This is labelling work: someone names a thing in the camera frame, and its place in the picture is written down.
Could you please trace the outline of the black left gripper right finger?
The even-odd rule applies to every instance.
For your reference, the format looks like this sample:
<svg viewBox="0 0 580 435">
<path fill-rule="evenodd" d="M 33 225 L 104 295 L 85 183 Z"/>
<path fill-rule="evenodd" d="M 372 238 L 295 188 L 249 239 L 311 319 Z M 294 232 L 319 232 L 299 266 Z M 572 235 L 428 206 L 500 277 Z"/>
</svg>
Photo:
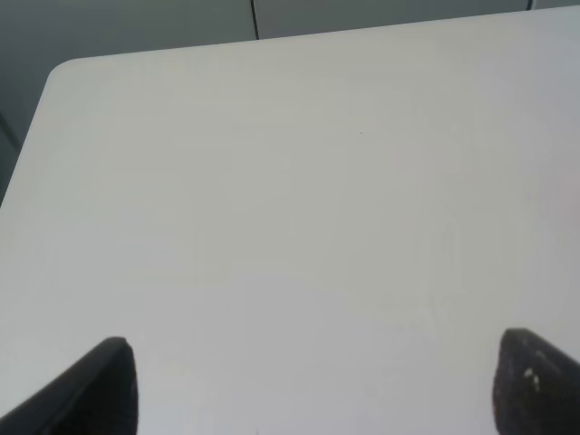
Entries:
<svg viewBox="0 0 580 435">
<path fill-rule="evenodd" d="M 507 329 L 499 343 L 492 408 L 499 434 L 577 434 L 579 362 L 528 329 Z"/>
</svg>

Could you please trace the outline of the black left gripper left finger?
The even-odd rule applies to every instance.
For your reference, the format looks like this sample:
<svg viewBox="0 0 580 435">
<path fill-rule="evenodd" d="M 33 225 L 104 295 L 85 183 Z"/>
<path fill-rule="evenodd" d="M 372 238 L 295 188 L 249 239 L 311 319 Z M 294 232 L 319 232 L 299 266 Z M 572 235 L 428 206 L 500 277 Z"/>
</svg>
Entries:
<svg viewBox="0 0 580 435">
<path fill-rule="evenodd" d="M 93 347 L 1 418 L 3 434 L 135 434 L 139 390 L 133 350 L 123 337 Z"/>
</svg>

